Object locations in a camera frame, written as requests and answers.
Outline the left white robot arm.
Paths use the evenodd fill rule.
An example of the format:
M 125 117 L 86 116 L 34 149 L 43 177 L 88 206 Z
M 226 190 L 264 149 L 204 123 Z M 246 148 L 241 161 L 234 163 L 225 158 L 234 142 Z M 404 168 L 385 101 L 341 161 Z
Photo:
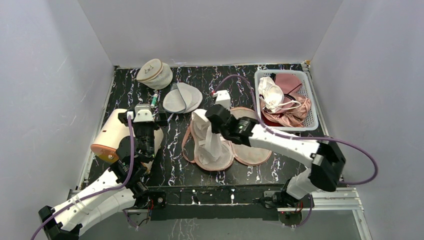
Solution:
M 151 208 L 155 193 L 143 179 L 151 168 L 168 124 L 164 110 L 149 104 L 111 112 L 91 151 L 110 165 L 82 191 L 54 207 L 38 212 L 39 230 L 49 240 L 77 240 L 89 228 L 128 208 Z

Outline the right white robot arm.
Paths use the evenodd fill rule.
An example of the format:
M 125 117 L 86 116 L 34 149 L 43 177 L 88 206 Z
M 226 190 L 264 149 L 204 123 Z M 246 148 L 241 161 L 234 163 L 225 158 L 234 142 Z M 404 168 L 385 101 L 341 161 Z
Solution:
M 220 104 L 205 113 L 212 132 L 233 144 L 266 149 L 289 157 L 306 166 L 306 170 L 292 177 L 281 193 L 282 202 L 295 207 L 301 199 L 316 190 L 334 192 L 346 163 L 340 149 L 329 140 L 302 139 L 296 135 L 260 125 L 251 117 L 236 118 Z

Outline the peach floral mesh laundry bag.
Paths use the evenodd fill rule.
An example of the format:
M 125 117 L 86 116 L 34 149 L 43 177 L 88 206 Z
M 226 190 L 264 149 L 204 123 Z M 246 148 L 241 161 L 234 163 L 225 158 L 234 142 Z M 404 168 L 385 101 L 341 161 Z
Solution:
M 267 149 L 250 147 L 250 146 L 246 146 L 242 144 L 235 144 L 229 140 L 225 140 L 225 141 L 227 141 L 230 144 L 230 147 L 233 152 L 233 160 L 237 160 L 238 162 L 246 166 L 261 165 L 265 163 L 272 155 L 272 152 Z M 197 164 L 194 161 L 194 147 L 195 147 L 195 142 L 191 134 L 190 124 L 189 124 L 188 129 L 182 140 L 182 145 L 181 145 L 182 155 L 186 161 Z

